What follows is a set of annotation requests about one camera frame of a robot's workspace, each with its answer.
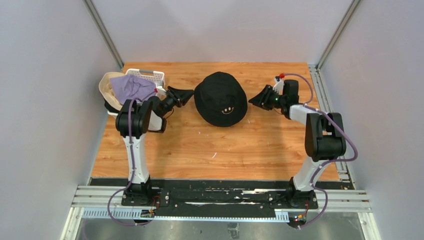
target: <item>beige fabric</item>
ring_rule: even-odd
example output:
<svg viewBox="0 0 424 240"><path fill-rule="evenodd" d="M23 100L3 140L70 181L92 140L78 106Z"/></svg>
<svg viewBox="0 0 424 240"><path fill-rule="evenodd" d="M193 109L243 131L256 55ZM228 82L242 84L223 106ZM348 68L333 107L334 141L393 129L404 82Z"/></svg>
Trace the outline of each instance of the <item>beige fabric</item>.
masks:
<svg viewBox="0 0 424 240"><path fill-rule="evenodd" d="M103 98L116 110L121 110L122 105L115 97L114 90L112 89L111 78L125 76L122 72L108 72L106 73L98 84L98 90Z"/></svg>

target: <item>black fabric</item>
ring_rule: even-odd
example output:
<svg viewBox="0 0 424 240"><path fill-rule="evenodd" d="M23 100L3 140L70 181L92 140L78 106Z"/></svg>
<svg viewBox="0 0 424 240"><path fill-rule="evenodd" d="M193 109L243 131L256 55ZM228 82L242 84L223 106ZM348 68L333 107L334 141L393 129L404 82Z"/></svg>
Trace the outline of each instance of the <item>black fabric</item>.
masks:
<svg viewBox="0 0 424 240"><path fill-rule="evenodd" d="M242 86L231 74L220 71L197 85L194 103L202 118L217 127L240 122L248 111L248 99Z"/></svg>

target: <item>purple cloth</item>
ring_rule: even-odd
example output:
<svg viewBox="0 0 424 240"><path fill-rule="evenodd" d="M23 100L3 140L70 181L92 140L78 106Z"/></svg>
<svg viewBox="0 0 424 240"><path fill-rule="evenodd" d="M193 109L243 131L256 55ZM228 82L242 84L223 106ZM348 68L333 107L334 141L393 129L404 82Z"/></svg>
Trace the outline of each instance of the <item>purple cloth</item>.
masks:
<svg viewBox="0 0 424 240"><path fill-rule="evenodd" d="M127 99L139 98L143 101L156 94L154 82L134 75L112 77L110 84L116 99L122 105Z"/></svg>

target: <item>wooden tabletop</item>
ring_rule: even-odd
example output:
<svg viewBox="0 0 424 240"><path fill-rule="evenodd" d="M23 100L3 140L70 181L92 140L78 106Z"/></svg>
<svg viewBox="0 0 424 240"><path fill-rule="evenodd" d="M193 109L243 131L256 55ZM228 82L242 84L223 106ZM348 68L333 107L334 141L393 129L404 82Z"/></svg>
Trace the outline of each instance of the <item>wooden tabletop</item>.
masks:
<svg viewBox="0 0 424 240"><path fill-rule="evenodd" d="M276 62L127 62L127 69L165 73L167 86L194 89L214 72L233 75L247 99L257 95L274 76L296 73L311 76L306 63ZM298 77L300 102L310 98L308 85ZM312 107L318 107L314 96ZM197 112L194 97L182 108L175 108L164 133L147 133L147 167L152 178L289 180L306 158L305 126L288 120L274 110L248 104L243 120L231 127L208 124ZM127 177L127 152L122 137L109 117L104 130L93 177ZM338 180L334 164L320 180Z"/></svg>

